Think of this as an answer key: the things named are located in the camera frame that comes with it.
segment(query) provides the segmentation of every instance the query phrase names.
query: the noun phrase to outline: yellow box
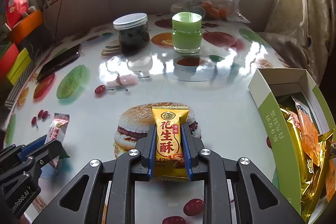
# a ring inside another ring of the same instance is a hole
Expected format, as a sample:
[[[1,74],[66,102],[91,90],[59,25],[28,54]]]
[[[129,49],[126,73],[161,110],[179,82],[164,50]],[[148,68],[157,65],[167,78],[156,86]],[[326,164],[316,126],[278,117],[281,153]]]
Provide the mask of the yellow box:
[[[10,71],[7,73],[7,78],[12,83],[12,85],[16,83],[30,62],[31,58],[29,56],[28,50],[24,48],[17,56],[16,61]]]

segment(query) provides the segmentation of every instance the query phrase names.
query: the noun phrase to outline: metal screw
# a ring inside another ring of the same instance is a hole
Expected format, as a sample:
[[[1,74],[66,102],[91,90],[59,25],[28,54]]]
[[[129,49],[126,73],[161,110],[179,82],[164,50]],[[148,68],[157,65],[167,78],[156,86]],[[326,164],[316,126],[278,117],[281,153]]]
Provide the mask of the metal screw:
[[[99,160],[92,160],[90,161],[90,166],[91,167],[96,167],[100,164],[100,161]]]
[[[211,150],[207,149],[207,148],[203,148],[201,150],[201,154],[204,155],[204,156],[210,155],[211,154]]]
[[[136,156],[137,154],[139,154],[139,150],[137,150],[137,149],[131,149],[131,150],[128,151],[128,154],[130,156]]]
[[[243,164],[243,165],[248,165],[248,164],[250,164],[250,160],[249,160],[248,158],[245,158],[245,157],[240,158],[239,161],[240,161],[240,163]]]

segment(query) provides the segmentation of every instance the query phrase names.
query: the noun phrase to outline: glass jar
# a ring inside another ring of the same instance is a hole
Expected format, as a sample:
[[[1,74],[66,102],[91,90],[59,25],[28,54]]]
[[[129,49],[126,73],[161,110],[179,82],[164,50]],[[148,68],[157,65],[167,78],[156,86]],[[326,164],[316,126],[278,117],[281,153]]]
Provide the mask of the glass jar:
[[[173,16],[173,46],[176,52],[197,53],[202,41],[202,17],[198,14],[181,12]]]
[[[147,21],[146,14],[138,13],[120,17],[113,22],[123,53],[136,52],[148,45],[150,37]]]

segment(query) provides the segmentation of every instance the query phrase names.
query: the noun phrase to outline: black jar contents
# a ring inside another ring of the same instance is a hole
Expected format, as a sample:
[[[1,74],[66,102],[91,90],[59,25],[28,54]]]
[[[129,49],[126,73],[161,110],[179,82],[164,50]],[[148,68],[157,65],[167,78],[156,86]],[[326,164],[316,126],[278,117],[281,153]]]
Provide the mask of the black jar contents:
[[[149,43],[148,23],[125,30],[117,30],[123,53],[135,52]]]

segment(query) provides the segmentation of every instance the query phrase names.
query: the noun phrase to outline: green and white box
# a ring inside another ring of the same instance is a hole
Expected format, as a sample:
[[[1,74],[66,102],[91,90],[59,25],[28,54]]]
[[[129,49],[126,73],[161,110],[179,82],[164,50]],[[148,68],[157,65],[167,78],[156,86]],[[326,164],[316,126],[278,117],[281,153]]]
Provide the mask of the green and white box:
[[[313,78],[304,69],[257,69],[248,87],[272,145],[279,190],[301,213],[299,166],[290,132],[275,97],[301,93],[320,133],[335,128],[330,109]]]

